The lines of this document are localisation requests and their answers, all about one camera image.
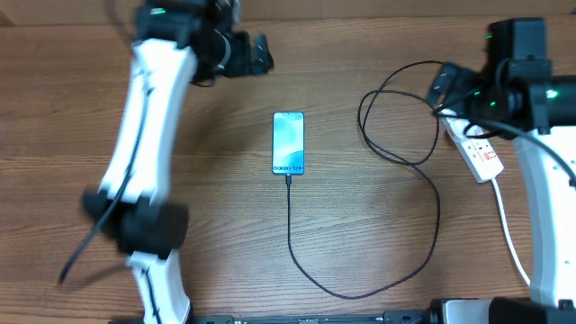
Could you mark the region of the white power strip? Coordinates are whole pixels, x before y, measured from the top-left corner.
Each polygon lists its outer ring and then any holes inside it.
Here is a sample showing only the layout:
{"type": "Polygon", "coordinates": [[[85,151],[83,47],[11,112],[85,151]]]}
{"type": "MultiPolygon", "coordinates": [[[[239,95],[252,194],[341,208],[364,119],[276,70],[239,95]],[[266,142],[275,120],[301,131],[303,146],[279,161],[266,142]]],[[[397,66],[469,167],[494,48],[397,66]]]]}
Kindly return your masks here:
{"type": "Polygon", "coordinates": [[[503,171],[504,166],[487,139],[470,139],[464,135],[464,128],[469,125],[467,120],[441,118],[440,121],[477,183],[491,181],[503,171]]]}

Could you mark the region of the blue Galaxy smartphone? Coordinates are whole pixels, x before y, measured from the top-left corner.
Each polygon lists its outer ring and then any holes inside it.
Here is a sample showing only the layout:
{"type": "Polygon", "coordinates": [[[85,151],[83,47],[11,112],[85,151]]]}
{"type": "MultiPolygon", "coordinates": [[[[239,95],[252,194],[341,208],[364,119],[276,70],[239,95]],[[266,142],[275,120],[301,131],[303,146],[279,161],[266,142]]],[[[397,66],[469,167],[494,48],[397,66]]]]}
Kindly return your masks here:
{"type": "Polygon", "coordinates": [[[272,172],[280,176],[305,173],[305,118],[302,112],[274,113],[272,172]]]}

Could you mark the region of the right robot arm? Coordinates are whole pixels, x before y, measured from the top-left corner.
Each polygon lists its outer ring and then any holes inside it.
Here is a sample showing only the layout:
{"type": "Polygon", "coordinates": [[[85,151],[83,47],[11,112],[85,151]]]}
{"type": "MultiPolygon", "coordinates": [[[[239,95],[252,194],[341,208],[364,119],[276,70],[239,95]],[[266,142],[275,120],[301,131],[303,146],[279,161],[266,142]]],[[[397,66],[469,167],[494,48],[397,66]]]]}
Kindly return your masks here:
{"type": "Polygon", "coordinates": [[[487,27],[480,71],[447,62],[427,99],[446,121],[512,141],[526,187],[533,240],[527,298],[440,299],[430,323],[575,321],[575,77],[556,76],[542,18],[487,27]]]}

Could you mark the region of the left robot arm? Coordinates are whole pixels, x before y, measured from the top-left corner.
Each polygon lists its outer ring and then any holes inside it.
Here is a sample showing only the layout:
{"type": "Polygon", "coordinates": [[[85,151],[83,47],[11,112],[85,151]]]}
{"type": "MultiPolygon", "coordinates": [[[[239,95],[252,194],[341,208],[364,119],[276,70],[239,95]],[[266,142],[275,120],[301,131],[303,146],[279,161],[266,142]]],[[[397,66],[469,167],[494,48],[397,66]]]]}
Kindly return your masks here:
{"type": "Polygon", "coordinates": [[[112,239],[137,282],[144,323],[190,323],[179,251],[189,213],[170,202],[172,152],[189,86],[218,77],[261,76],[273,57],[264,35],[238,29],[237,1],[147,1],[134,32],[117,31],[131,52],[130,85],[118,139],[95,191],[83,196],[94,233],[112,239]]]}

